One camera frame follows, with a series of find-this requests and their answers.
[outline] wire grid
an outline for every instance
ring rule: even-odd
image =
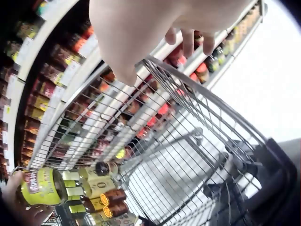
[[[120,181],[133,213],[158,225],[250,222],[246,210],[232,211],[232,204],[240,205],[261,186],[250,174],[239,170],[234,174],[233,160],[258,164],[237,141],[250,152],[264,144],[265,138],[222,100],[176,69],[151,57],[142,64],[151,77],[135,87],[124,89],[116,81],[109,82],[105,70],[88,80],[47,131],[45,137],[52,138],[49,146],[41,145],[43,141],[35,146],[29,167],[64,171],[94,166],[126,148],[129,155],[121,162]],[[89,90],[99,88],[96,81],[110,87],[91,97]],[[81,98],[89,100],[88,107],[80,104]],[[165,104],[168,111],[158,116]],[[81,106],[82,111],[72,106]],[[156,122],[146,127],[154,116]],[[209,184],[225,185],[218,191],[219,198],[217,191],[210,191],[215,194],[210,198],[204,194],[211,189]]]

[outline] fingers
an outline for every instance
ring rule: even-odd
[[[4,195],[15,197],[16,191],[18,187],[21,185],[21,182],[23,180],[23,172],[17,171],[14,173],[8,180],[7,185],[4,188]]]
[[[193,53],[194,40],[193,32],[191,29],[181,29],[183,36],[183,54],[186,58],[190,57]]]
[[[54,207],[52,206],[42,206],[43,211],[39,212],[35,216],[35,223],[34,226],[41,225],[42,222],[48,217],[54,210]]]
[[[176,31],[175,28],[170,28],[165,35],[165,40],[168,44],[174,45],[176,42]]]
[[[204,33],[203,36],[204,36],[203,51],[205,55],[209,56],[212,54],[214,50],[214,44],[215,44],[214,34]]]
[[[112,68],[114,75],[117,80],[128,85],[134,86],[137,80],[137,73],[135,70],[135,66],[128,66],[127,68],[123,67],[119,70],[118,68]]]

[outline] metal wire basket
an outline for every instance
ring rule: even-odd
[[[140,63],[134,87],[104,76],[107,70],[106,64],[98,68],[58,109],[36,141],[28,169],[72,171],[118,161],[116,179],[130,211],[154,225],[254,225],[274,216],[296,177],[274,140],[151,56]],[[110,87],[100,92],[103,83]],[[259,216],[263,204],[265,215]]]

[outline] bottle cap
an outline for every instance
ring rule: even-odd
[[[79,180],[78,172],[63,172],[63,180]]]
[[[75,205],[75,206],[69,206],[69,210],[71,213],[83,213],[86,212],[86,209],[83,204],[81,205]]]

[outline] glass bottle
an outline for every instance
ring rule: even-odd
[[[119,217],[129,211],[129,207],[125,202],[116,203],[110,207],[103,207],[103,212],[108,218]]]
[[[109,206],[113,203],[126,200],[126,193],[122,188],[114,189],[101,194],[100,199],[104,206]]]
[[[98,199],[87,199],[82,202],[82,204],[69,206],[71,213],[96,213],[102,211],[104,205],[102,204],[100,198]]]

